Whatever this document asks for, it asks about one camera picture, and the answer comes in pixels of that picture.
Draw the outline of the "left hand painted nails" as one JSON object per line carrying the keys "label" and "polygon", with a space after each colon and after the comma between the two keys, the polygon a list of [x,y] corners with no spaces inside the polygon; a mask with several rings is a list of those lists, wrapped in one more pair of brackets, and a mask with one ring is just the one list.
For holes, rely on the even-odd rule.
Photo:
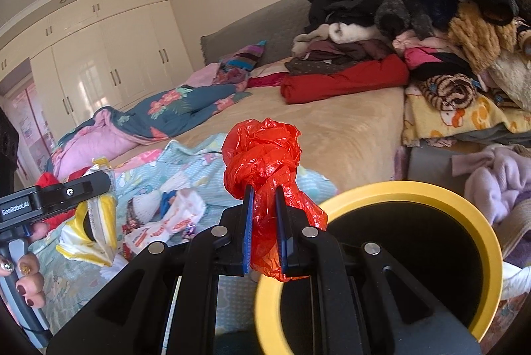
{"label": "left hand painted nails", "polygon": [[20,271],[21,276],[15,283],[15,288],[23,301],[29,307],[42,308],[46,303],[44,288],[44,277],[39,272],[39,261],[35,254],[29,252],[22,256],[17,265],[4,256],[1,257],[1,276],[9,277],[16,271]]}

